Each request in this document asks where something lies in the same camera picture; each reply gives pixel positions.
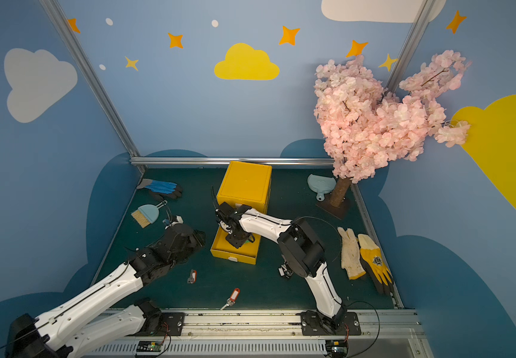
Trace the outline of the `yellow drawer cabinet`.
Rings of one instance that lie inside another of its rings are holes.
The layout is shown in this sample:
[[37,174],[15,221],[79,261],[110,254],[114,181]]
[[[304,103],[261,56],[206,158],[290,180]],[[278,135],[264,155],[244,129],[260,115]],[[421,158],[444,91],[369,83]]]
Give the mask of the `yellow drawer cabinet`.
[[231,207],[246,204],[267,213],[271,174],[271,166],[232,161],[216,195],[218,204],[227,202]]

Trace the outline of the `yellow bottom drawer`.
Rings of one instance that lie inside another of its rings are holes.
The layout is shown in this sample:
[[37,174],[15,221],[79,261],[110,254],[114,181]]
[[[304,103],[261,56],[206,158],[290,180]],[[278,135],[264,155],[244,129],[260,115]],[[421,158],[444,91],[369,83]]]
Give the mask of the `yellow bottom drawer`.
[[227,233],[219,228],[210,252],[216,258],[235,263],[255,265],[257,263],[260,241],[260,236],[254,236],[253,243],[246,242],[241,248],[236,249],[227,241]]

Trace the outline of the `key with red tag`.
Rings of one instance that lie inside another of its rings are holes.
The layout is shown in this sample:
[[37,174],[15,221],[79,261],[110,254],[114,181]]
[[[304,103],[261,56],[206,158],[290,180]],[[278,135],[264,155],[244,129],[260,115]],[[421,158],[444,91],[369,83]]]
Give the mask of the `key with red tag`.
[[229,296],[229,298],[227,299],[227,302],[221,307],[221,310],[225,310],[228,307],[234,306],[234,304],[237,302],[239,294],[240,294],[240,289],[239,288],[235,288],[232,291],[232,293]]

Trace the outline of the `key with black fob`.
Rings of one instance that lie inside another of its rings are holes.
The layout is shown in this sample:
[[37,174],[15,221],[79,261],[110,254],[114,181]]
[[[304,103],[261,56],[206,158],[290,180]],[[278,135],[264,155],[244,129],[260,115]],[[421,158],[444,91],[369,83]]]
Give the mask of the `key with black fob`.
[[293,271],[286,264],[282,264],[278,268],[278,272],[280,274],[280,277],[285,278],[286,280],[289,280],[293,276]]

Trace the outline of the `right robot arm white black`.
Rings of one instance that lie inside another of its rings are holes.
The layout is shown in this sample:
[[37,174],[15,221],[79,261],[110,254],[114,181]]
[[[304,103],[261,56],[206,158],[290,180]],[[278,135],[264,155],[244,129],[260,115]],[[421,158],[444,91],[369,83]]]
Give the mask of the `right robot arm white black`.
[[240,248],[253,235],[278,244],[284,259],[283,273],[304,278],[316,300],[317,317],[328,333],[336,334],[344,328],[347,308],[338,295],[325,258],[325,246],[304,219],[279,219],[252,207],[236,207],[223,202],[215,207],[216,220],[227,241]]

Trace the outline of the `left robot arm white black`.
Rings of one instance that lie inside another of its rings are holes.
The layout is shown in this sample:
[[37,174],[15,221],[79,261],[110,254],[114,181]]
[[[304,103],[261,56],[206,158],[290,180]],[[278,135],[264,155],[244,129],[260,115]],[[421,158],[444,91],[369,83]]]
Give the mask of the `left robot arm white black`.
[[37,317],[20,316],[10,325],[6,357],[82,357],[119,338],[162,327],[155,304],[142,299],[119,314],[99,319],[113,304],[166,276],[206,243],[204,232],[173,222],[157,241],[130,253],[104,279]]

